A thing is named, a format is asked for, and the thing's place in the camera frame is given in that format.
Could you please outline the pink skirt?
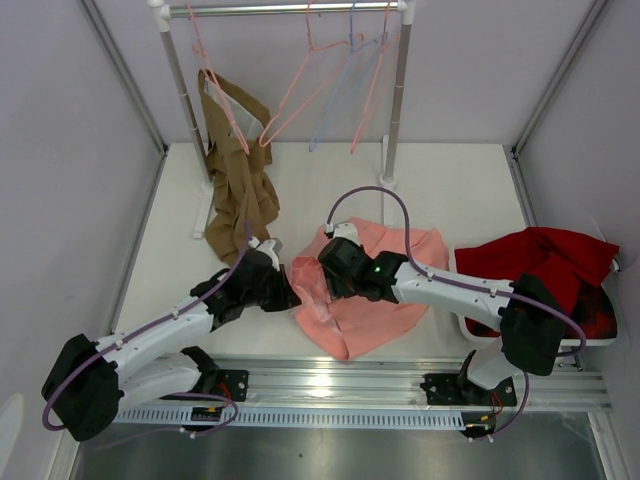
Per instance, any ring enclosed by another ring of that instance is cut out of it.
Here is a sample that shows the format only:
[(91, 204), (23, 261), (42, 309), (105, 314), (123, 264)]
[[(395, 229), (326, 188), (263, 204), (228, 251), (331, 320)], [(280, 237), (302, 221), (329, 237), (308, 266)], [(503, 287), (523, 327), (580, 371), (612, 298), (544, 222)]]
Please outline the pink skirt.
[[(406, 253), (404, 230), (350, 217), (366, 253)], [(410, 230), (410, 247), (420, 263), (448, 270), (449, 250), (437, 229)], [(302, 331), (326, 353), (348, 361), (367, 354), (412, 330), (428, 310), (419, 304), (371, 302), (354, 296), (332, 300), (317, 260), (329, 242), (323, 228), (291, 263), (290, 283), (301, 305), (295, 318)]]

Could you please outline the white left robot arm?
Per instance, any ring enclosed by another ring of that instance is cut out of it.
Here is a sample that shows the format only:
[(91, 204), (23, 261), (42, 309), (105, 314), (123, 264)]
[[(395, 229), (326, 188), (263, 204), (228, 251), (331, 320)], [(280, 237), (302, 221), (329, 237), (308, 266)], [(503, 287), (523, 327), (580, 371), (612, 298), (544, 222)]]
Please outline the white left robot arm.
[(249, 308), (281, 312), (299, 305), (279, 249), (275, 239), (247, 247), (232, 267), (133, 330), (98, 340), (84, 334), (69, 339), (41, 390), (43, 426), (84, 442), (121, 412), (152, 400), (224, 401), (219, 367), (196, 342)]

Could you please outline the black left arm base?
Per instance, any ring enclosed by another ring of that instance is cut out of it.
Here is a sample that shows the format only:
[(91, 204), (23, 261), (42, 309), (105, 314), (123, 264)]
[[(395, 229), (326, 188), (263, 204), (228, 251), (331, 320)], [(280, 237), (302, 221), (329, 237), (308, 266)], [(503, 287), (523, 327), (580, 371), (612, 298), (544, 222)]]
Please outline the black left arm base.
[(199, 372), (192, 392), (220, 395), (235, 402), (246, 400), (249, 386), (247, 370), (221, 368), (206, 353), (198, 353), (192, 360)]

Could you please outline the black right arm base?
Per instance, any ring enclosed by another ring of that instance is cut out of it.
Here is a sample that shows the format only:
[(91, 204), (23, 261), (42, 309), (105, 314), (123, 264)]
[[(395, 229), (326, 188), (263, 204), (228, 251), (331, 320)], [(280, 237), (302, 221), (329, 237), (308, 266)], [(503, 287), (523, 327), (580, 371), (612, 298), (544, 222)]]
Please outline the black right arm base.
[(458, 373), (425, 374), (419, 387), (425, 392), (427, 404), (430, 406), (488, 407), (490, 411), (487, 413), (463, 414), (464, 428), (461, 433), (470, 442), (493, 442), (495, 434), (499, 431), (499, 415), (505, 407), (517, 405), (517, 396), (511, 378), (502, 380), (492, 389), (473, 384), (467, 378), (467, 373), (475, 354), (476, 350), (473, 350), (466, 357)]

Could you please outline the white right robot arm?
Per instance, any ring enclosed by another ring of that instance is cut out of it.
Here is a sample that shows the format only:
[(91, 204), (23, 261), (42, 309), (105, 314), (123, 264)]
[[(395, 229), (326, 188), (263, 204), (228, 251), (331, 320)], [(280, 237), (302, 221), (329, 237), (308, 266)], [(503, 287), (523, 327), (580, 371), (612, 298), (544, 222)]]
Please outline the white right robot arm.
[(383, 251), (370, 257), (346, 238), (331, 239), (318, 261), (332, 296), (443, 309), (497, 329), (499, 337), (471, 352), (456, 380), (458, 395), (479, 403), (518, 372), (552, 373), (565, 335), (564, 312), (544, 283), (531, 274), (515, 281), (461, 275)]

